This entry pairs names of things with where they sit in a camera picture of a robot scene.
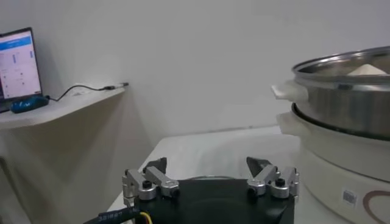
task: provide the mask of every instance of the white pot handle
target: white pot handle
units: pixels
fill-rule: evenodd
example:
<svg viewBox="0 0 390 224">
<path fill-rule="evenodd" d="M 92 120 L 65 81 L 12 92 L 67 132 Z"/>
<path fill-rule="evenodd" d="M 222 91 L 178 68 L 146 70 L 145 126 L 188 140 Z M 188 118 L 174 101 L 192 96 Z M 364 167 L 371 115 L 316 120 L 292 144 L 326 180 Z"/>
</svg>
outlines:
<svg viewBox="0 0 390 224">
<path fill-rule="evenodd" d="M 276 121 L 284 135 L 309 136 L 310 130 L 305 124 L 301 123 L 292 112 L 278 114 Z"/>
<path fill-rule="evenodd" d="M 303 102 L 309 99 L 308 91 L 304 86 L 293 80 L 283 84 L 271 86 L 276 99 L 289 100 L 291 102 Z"/>
</svg>

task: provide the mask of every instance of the blue device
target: blue device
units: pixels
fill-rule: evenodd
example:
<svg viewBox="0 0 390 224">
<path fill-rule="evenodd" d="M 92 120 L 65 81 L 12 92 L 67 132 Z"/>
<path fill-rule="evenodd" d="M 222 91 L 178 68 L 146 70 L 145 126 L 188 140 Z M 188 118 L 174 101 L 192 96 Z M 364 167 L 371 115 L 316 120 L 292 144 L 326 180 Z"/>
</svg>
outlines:
<svg viewBox="0 0 390 224">
<path fill-rule="evenodd" d="M 10 110 L 15 114 L 18 114 L 46 106 L 47 104 L 49 104 L 48 98 L 43 96 L 32 96 L 13 102 Z"/>
</svg>

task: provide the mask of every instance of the white table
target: white table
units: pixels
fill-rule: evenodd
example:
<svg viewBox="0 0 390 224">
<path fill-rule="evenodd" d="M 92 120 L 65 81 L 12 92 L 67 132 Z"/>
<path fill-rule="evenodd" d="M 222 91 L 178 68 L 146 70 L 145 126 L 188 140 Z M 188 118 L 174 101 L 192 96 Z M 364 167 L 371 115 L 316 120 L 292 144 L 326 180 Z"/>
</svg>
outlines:
<svg viewBox="0 0 390 224">
<path fill-rule="evenodd" d="M 283 168 L 294 166 L 298 151 L 299 139 L 282 135 L 278 127 L 256 128 L 164 138 L 141 167 L 144 167 L 148 161 L 167 157 L 166 174 L 173 179 L 186 179 L 200 175 L 249 178 L 247 156 L 268 159 Z M 303 184 L 301 186 L 295 211 L 295 223 L 349 223 L 317 201 Z M 122 194 L 120 194 L 109 210 L 123 207 Z"/>
</svg>

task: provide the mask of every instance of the wall-mounted shelf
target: wall-mounted shelf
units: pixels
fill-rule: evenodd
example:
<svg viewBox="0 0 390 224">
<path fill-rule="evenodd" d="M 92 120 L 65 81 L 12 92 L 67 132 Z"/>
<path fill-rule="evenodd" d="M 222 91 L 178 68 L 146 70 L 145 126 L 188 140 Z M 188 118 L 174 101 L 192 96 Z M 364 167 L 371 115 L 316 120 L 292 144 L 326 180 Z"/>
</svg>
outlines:
<svg viewBox="0 0 390 224">
<path fill-rule="evenodd" d="M 123 92 L 124 88 L 90 92 L 78 96 L 64 97 L 59 102 L 51 100 L 49 105 L 25 113 L 14 114 L 10 111 L 1 113 L 0 130 L 33 126 L 53 121 Z"/>
</svg>

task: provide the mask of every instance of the pot rim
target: pot rim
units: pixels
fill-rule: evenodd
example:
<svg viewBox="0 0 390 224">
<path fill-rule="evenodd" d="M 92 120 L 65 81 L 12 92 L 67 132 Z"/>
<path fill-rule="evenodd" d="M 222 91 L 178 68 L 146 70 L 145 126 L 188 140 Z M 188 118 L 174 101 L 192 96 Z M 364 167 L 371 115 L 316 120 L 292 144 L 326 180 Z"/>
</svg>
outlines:
<svg viewBox="0 0 390 224">
<path fill-rule="evenodd" d="M 380 54 L 390 55 L 390 46 L 375 47 L 375 48 L 364 49 L 359 51 L 351 51 L 351 52 L 346 52 L 341 54 L 333 54 L 325 57 L 307 60 L 292 67 L 292 71 L 293 73 L 295 73 L 298 79 L 312 80 L 318 82 L 388 85 L 390 83 L 390 75 L 388 74 L 359 75 L 359 76 L 351 76 L 351 75 L 329 76 L 329 75 L 323 75 L 315 72 L 311 73 L 311 72 L 302 71 L 302 69 L 305 69 L 310 66 L 318 65 L 318 64 L 324 64 L 324 63 L 327 64 L 337 60 L 350 60 L 357 57 L 371 58 L 374 55 L 380 55 Z"/>
</svg>

